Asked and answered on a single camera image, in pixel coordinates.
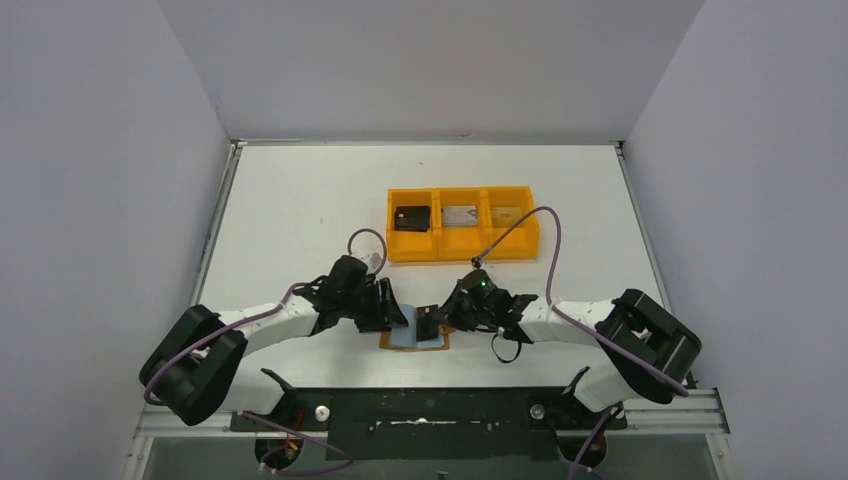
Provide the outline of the orange three-compartment tray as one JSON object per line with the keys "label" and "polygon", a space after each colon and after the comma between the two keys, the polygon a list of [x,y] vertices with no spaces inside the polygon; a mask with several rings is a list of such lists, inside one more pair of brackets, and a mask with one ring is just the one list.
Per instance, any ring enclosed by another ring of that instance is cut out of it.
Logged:
{"label": "orange three-compartment tray", "polygon": [[[429,205],[431,227],[427,232],[393,230],[393,214],[398,206]],[[441,208],[448,205],[474,205],[478,225],[444,228]],[[528,186],[445,187],[390,189],[386,222],[388,260],[394,263],[461,262],[483,254],[486,260],[530,260],[538,255],[540,227],[531,217],[521,225],[494,228],[493,206],[518,206],[523,215],[534,208]]]}

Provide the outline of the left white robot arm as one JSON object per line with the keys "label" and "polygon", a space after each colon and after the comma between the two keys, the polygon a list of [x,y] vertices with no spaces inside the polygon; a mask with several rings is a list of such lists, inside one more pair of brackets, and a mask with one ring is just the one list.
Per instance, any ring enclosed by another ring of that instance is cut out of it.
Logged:
{"label": "left white robot arm", "polygon": [[325,275],[294,283],[276,302],[223,312],[193,305],[141,367],[143,398],[188,426],[220,410],[248,411],[284,426],[296,411],[289,387],[276,372],[244,366],[244,360],[284,341],[316,336],[343,319],[361,333],[408,324],[389,279],[351,255],[341,256]]}

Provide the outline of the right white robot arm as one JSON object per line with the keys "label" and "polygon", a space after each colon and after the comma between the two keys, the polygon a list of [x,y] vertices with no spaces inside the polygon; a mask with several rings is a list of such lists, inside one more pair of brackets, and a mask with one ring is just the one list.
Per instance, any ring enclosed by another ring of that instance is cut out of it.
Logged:
{"label": "right white robot arm", "polygon": [[589,367],[562,400],[564,417],[578,427],[625,400],[668,404],[686,395],[683,382],[703,349],[691,329],[641,290],[555,301],[512,294],[483,269],[457,281],[436,317],[456,330],[486,329],[519,345],[561,342],[603,351],[605,361]]}

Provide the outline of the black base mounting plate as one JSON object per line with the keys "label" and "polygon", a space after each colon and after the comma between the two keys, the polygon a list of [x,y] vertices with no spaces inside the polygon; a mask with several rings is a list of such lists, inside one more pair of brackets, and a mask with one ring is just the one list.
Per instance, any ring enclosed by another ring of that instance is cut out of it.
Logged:
{"label": "black base mounting plate", "polygon": [[235,413],[230,427],[255,433],[257,461],[294,474],[306,453],[341,465],[378,460],[578,459],[594,467],[623,406],[592,412],[575,386],[300,388],[285,386],[268,414]]}

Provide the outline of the aluminium frame rail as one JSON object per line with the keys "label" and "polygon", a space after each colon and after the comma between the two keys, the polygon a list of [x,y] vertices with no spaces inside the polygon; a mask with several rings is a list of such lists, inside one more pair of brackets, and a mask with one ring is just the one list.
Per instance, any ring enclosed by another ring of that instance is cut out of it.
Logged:
{"label": "aluminium frame rail", "polygon": [[[204,237],[201,259],[196,269],[195,281],[192,293],[189,297],[190,304],[194,304],[202,295],[209,266],[214,255],[214,249],[219,236],[221,223],[225,215],[228,199],[236,176],[240,156],[245,145],[246,142],[244,140],[232,140],[230,142],[228,159],[225,163],[225,169],[218,189],[213,214]],[[133,432],[131,447],[126,456],[125,464],[119,479],[142,479],[144,476],[149,453],[153,444],[153,438],[144,436],[141,433],[141,430],[142,421],[145,419],[145,415],[150,412],[157,413],[158,409],[154,408],[152,405],[145,404],[142,407],[139,420]]]}

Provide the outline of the tan leather card holder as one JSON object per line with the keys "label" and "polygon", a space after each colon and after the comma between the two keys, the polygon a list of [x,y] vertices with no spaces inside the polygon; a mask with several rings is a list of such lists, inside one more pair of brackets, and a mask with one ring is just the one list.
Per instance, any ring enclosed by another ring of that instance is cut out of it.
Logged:
{"label": "tan leather card holder", "polygon": [[393,327],[390,331],[383,331],[378,345],[380,349],[399,352],[429,352],[450,349],[450,332],[448,330],[441,329],[435,339],[419,341],[416,330],[416,308],[412,305],[401,304],[400,311],[408,324]]}

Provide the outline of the black credit card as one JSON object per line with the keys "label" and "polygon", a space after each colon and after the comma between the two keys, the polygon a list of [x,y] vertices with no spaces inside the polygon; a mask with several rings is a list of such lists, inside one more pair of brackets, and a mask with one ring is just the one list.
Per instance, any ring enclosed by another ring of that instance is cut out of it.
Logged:
{"label": "black credit card", "polygon": [[393,230],[398,232],[424,233],[431,227],[429,205],[398,206],[393,214]]}

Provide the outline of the silver credit card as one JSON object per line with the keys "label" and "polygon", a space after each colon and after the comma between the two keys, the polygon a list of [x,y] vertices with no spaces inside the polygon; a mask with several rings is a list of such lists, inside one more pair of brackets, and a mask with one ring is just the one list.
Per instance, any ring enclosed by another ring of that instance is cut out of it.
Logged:
{"label": "silver credit card", "polygon": [[448,205],[441,208],[444,228],[465,228],[478,225],[478,209],[474,205]]}

